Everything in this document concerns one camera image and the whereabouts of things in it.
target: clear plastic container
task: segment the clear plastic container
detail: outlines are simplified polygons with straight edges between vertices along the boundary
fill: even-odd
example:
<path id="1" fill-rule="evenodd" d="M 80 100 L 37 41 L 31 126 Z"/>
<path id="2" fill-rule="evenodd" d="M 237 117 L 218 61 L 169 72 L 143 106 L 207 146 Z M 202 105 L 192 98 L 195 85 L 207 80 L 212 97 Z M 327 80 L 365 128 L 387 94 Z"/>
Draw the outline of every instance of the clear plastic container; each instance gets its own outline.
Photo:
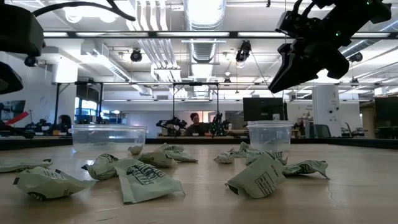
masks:
<path id="1" fill-rule="evenodd" d="M 76 152 L 127 152 L 130 147 L 145 145 L 147 127 L 121 124 L 72 125 Z"/>
<path id="2" fill-rule="evenodd" d="M 249 121 L 250 146 L 284 159 L 290 151 L 292 123 L 290 121 Z"/>

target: lab workbench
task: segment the lab workbench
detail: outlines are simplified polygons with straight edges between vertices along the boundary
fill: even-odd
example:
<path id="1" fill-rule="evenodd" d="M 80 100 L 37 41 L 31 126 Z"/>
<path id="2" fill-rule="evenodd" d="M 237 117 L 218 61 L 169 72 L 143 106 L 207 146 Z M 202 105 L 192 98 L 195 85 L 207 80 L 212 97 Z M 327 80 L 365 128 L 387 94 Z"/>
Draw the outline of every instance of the lab workbench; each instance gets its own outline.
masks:
<path id="1" fill-rule="evenodd" d="M 41 202 L 19 190 L 16 173 L 0 174 L 1 223 L 396 223 L 398 153 L 327 144 L 293 144 L 289 164 L 307 159 L 327 161 L 330 180 L 320 174 L 289 177 L 271 196 L 246 199 L 224 186 L 245 169 L 245 158 L 217 164 L 219 152 L 238 145 L 185 145 L 197 163 L 162 169 L 183 184 L 181 193 L 123 205 L 119 178 L 97 182 L 70 197 Z M 146 145 L 149 152 L 159 145 Z M 98 153 L 81 154 L 71 146 L 1 151 L 0 157 L 51 158 L 50 169 L 90 179 L 80 167 Z M 126 152 L 114 153 L 122 159 Z"/>

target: red object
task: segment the red object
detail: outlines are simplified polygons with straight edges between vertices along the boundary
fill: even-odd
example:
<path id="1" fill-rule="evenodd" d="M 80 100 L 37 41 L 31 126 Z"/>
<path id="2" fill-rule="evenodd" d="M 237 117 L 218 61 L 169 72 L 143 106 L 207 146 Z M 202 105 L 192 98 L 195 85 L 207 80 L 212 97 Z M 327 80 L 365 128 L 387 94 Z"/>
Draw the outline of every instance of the red object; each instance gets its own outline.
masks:
<path id="1" fill-rule="evenodd" d="M 29 115 L 29 113 L 25 111 L 25 112 L 21 113 L 20 115 L 8 120 L 6 122 L 6 125 L 12 125 L 12 124 L 14 124 L 14 123 L 26 118 L 28 115 Z"/>

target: man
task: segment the man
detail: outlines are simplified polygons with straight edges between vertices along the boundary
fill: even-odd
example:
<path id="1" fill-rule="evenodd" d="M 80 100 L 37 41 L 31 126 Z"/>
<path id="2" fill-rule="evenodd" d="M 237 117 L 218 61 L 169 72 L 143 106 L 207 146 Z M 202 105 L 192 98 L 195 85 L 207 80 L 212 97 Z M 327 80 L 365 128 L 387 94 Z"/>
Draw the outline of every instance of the man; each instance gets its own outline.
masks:
<path id="1" fill-rule="evenodd" d="M 185 131 L 186 136 L 204 136 L 206 133 L 206 124 L 205 123 L 199 123 L 199 114 L 198 113 L 192 113 L 190 115 L 191 121 L 193 124 L 191 124 L 187 130 Z"/>

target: wooden table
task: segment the wooden table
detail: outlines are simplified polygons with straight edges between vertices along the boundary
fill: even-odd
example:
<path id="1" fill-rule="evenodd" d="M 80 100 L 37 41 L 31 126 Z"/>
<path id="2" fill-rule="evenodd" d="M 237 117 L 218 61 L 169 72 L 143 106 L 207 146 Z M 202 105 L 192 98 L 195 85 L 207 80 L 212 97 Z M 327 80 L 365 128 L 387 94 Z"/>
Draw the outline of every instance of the wooden table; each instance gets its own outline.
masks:
<path id="1" fill-rule="evenodd" d="M 156 145 L 148 145 L 150 151 Z M 15 173 L 0 174 L 1 223 L 397 223 L 398 151 L 332 145 L 292 145 L 289 163 L 326 160 L 330 180 L 319 174 L 289 178 L 273 195 L 245 199 L 224 183 L 245 168 L 213 161 L 231 145 L 185 146 L 197 164 L 163 169 L 182 182 L 186 196 L 173 194 L 148 202 L 123 205 L 117 177 L 98 182 L 71 197 L 40 202 L 12 185 Z M 127 152 L 115 153 L 119 158 Z M 51 169 L 90 179 L 80 167 L 94 154 L 73 153 L 71 147 L 2 151 L 1 157 L 52 158 Z"/>

